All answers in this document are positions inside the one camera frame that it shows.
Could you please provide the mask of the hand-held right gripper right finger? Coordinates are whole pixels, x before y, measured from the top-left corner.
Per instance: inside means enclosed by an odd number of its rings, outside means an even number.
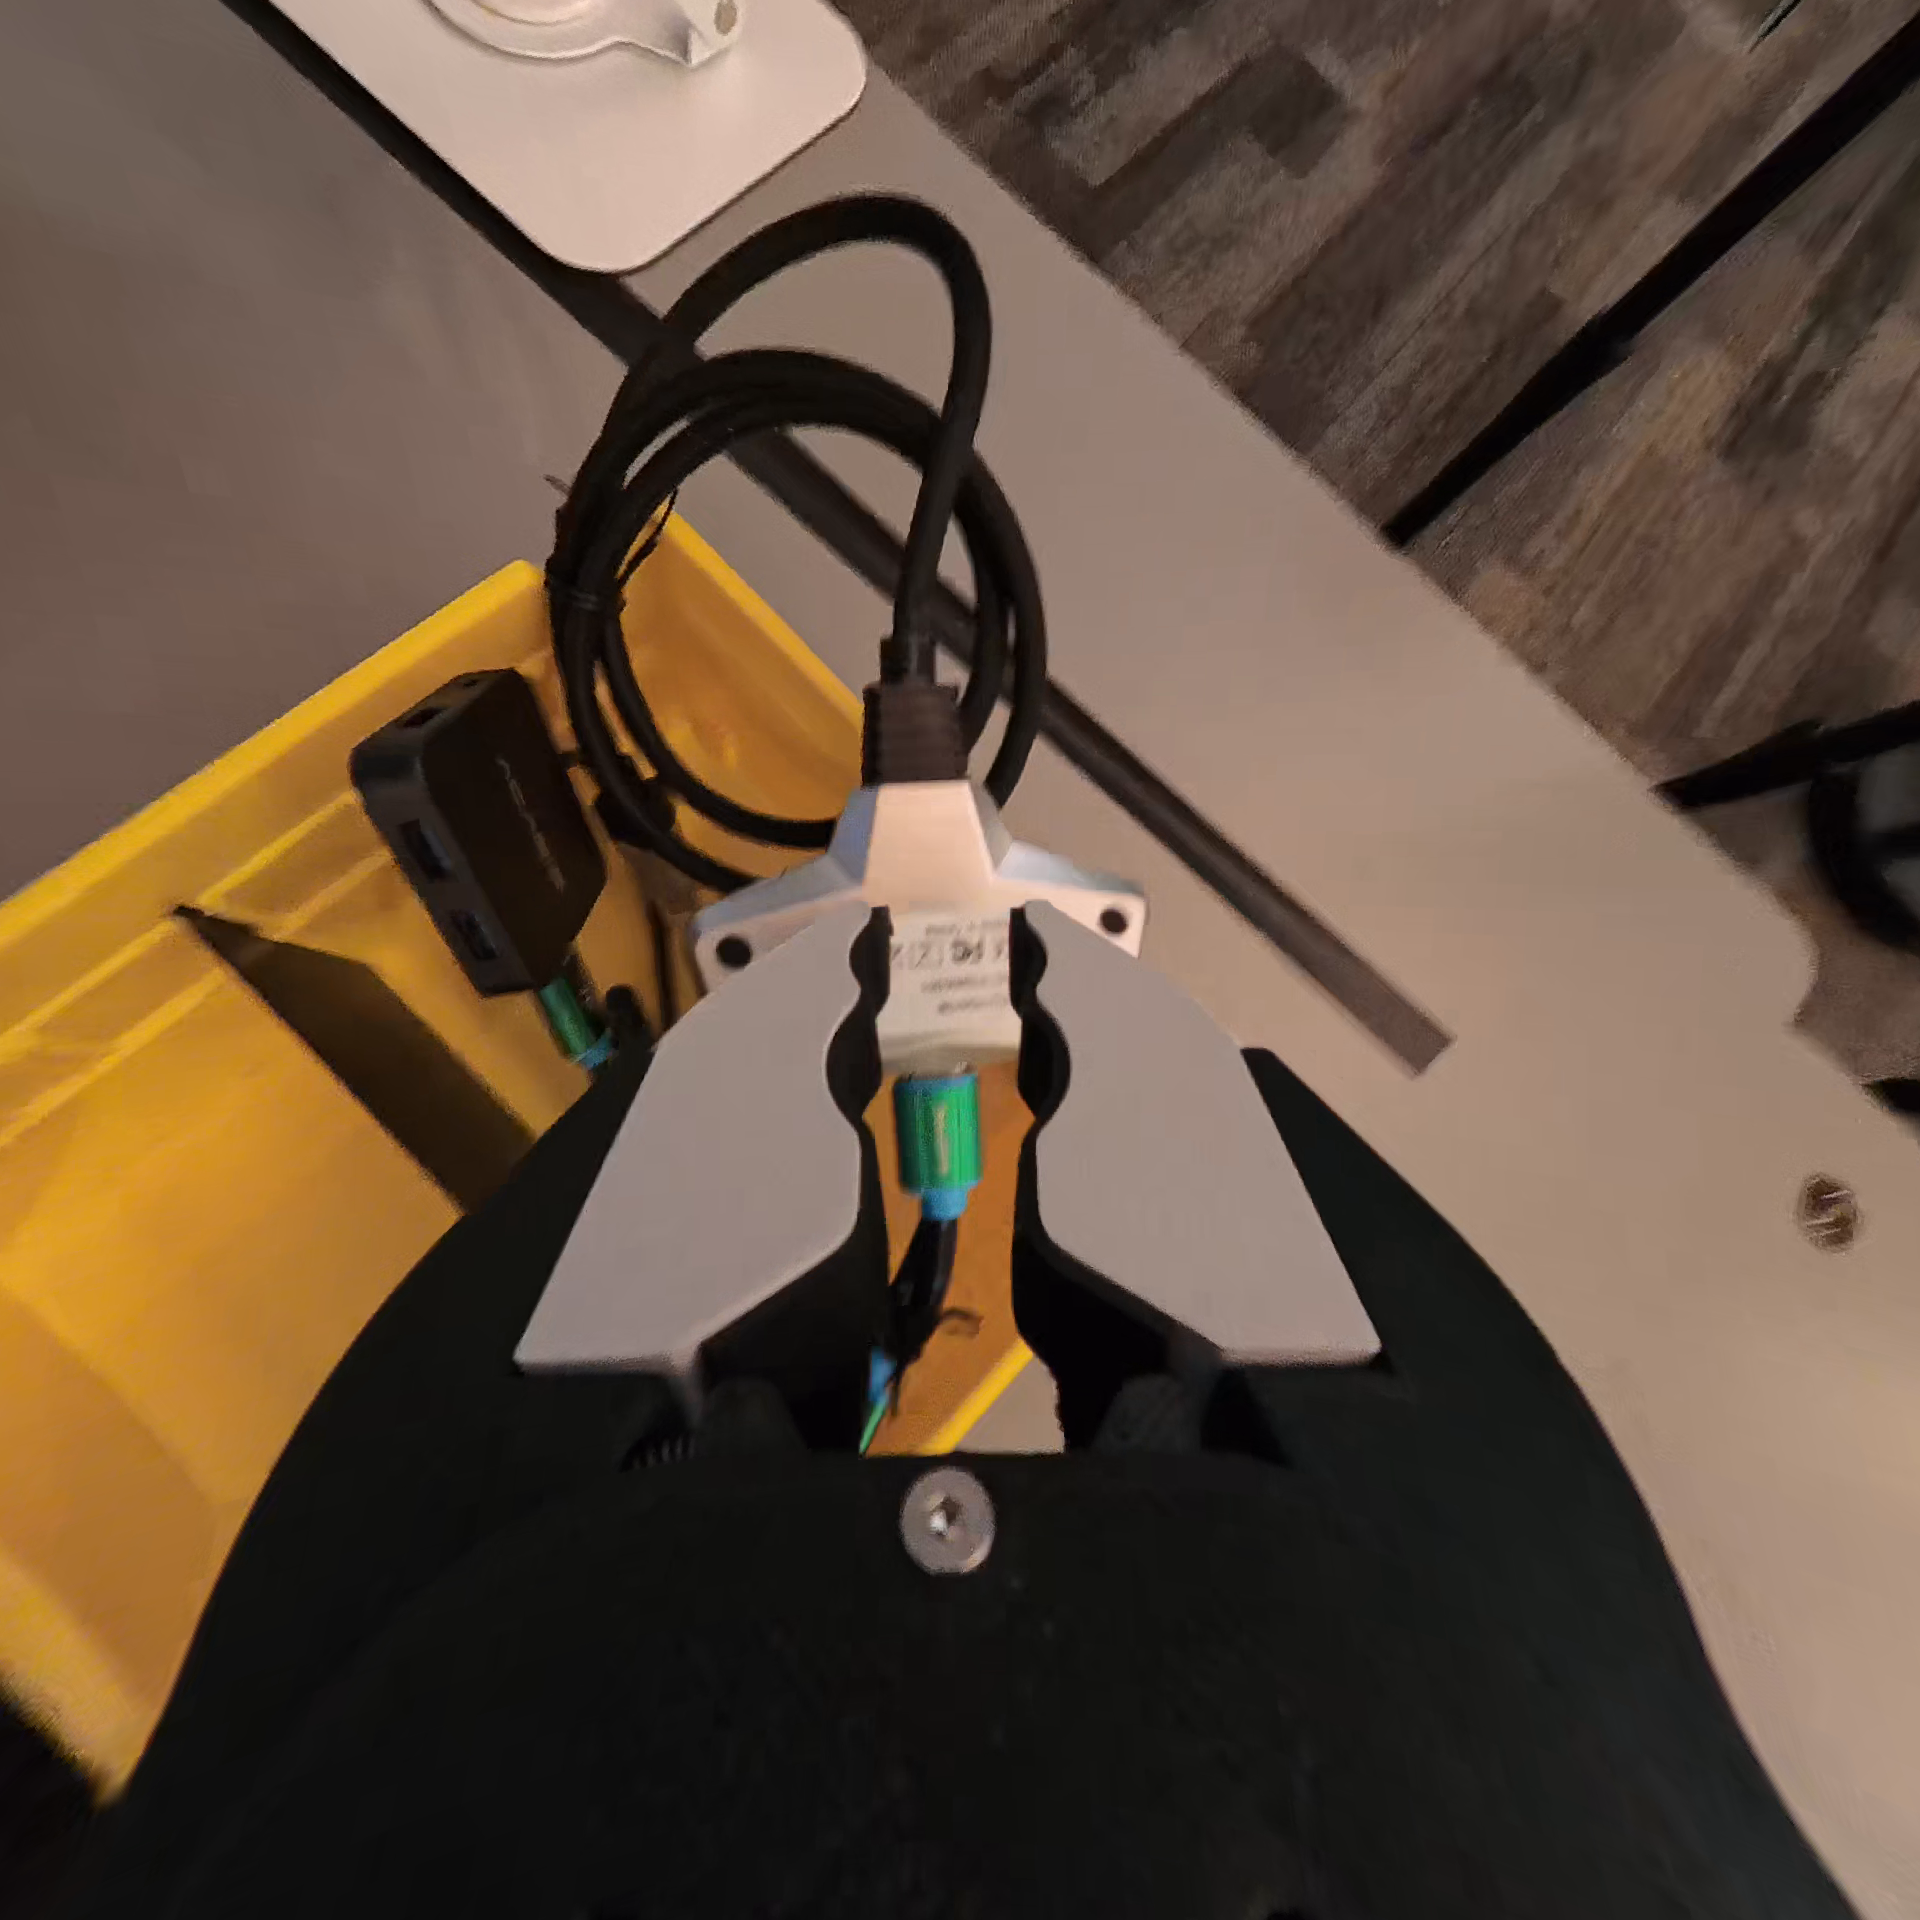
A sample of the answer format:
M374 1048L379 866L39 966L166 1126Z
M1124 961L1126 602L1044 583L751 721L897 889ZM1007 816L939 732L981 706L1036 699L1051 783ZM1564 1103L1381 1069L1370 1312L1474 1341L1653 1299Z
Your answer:
M1220 1365L1360 1365L1381 1332L1234 1038L1056 903L1011 922L1021 1232Z

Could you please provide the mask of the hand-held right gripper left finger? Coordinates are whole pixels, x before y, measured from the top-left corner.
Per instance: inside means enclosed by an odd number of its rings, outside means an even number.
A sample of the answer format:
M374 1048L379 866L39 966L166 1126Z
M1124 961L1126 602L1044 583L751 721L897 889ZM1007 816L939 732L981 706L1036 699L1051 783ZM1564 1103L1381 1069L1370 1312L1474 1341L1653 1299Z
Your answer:
M844 903L754 958L667 1031L523 1328L529 1375L696 1376L757 1308L797 1303L853 1252L814 1351L863 1375L887 1252L861 1252L879 1196L869 1105L890 922Z

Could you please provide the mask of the black adapter box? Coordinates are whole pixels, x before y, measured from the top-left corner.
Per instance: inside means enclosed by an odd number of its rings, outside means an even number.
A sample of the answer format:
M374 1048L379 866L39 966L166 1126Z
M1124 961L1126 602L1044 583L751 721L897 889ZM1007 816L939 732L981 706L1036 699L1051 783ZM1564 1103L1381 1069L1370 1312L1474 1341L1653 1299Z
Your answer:
M564 978L607 855L526 675L474 668L431 688L351 748L350 778L479 995Z

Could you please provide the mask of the yellow plastic bin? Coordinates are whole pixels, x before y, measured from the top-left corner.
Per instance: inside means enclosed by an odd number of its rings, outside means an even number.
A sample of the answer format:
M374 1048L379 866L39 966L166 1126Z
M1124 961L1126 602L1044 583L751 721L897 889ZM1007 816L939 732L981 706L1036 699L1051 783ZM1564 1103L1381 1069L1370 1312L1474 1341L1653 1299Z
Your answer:
M103 1791L153 1739L274 1456L471 1209L187 912L343 962L409 1096L487 1096L493 1183L581 1099L534 1002L481 998L351 781L381 723L523 672L561 732L541 569L509 562L4 906L4 1701Z

